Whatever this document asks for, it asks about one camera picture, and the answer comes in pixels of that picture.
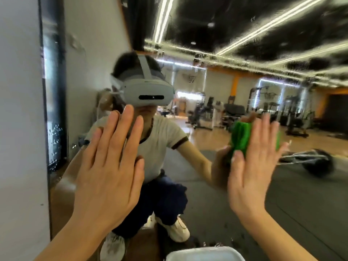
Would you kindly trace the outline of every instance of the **green cloth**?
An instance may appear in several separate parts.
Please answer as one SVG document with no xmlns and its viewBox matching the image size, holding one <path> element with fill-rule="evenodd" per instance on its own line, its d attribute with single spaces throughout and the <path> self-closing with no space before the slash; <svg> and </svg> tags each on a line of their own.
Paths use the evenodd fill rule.
<svg viewBox="0 0 348 261">
<path fill-rule="evenodd" d="M 231 131 L 230 145 L 232 147 L 231 151 L 228 153 L 226 158 L 226 163 L 229 165 L 231 163 L 231 158 L 235 150 L 241 150 L 246 154 L 246 150 L 249 144 L 249 138 L 251 136 L 252 123 L 235 122 Z M 277 137 L 276 149 L 279 149 L 279 134 Z"/>
</svg>

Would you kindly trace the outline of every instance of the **navy blue pants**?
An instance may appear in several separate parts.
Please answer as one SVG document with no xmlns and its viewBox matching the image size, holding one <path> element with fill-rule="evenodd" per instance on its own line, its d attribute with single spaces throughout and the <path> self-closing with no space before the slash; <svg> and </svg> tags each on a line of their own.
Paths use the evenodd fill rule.
<svg viewBox="0 0 348 261">
<path fill-rule="evenodd" d="M 153 212 L 163 224 L 173 225 L 177 216 L 184 213 L 187 204 L 186 189 L 185 186 L 174 183 L 163 171 L 158 178 L 142 186 L 138 204 L 123 223 L 112 231 L 125 239 L 132 238 L 147 223 Z"/>
</svg>

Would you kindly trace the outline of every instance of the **vr headset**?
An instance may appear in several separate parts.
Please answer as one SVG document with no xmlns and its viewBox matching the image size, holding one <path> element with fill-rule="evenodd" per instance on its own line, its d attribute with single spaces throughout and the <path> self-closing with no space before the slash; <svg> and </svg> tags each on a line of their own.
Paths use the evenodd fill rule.
<svg viewBox="0 0 348 261">
<path fill-rule="evenodd" d="M 160 71 L 151 70 L 144 55 L 138 55 L 141 68 L 124 71 L 119 78 L 110 76 L 124 104 L 133 106 L 166 106 L 174 99 L 175 90 Z"/>
</svg>

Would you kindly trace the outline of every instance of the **white plastic bin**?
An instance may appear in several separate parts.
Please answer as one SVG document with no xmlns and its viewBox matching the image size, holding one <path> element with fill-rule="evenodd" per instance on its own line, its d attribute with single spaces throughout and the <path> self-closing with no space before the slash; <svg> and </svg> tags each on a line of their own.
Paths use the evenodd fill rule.
<svg viewBox="0 0 348 261">
<path fill-rule="evenodd" d="M 237 250 L 228 246 L 202 247 L 172 252 L 166 261 L 245 261 Z"/>
</svg>

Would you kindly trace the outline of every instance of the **shoe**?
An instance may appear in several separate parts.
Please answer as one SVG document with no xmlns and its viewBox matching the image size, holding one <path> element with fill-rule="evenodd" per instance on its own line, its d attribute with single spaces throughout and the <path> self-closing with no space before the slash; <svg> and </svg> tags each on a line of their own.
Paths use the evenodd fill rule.
<svg viewBox="0 0 348 261">
<path fill-rule="evenodd" d="M 164 228 L 166 228 L 169 237 L 177 243 L 183 243 L 186 242 L 189 237 L 190 237 L 190 231 L 187 229 L 186 225 L 184 222 L 180 219 L 180 217 L 177 217 L 177 220 L 175 224 L 169 226 L 169 225 L 164 225 L 162 223 L 162 220 L 156 217 L 156 221 L 162 225 Z"/>
<path fill-rule="evenodd" d="M 100 251 L 100 261 L 121 261 L 125 255 L 126 246 L 123 237 L 109 233 Z"/>
</svg>

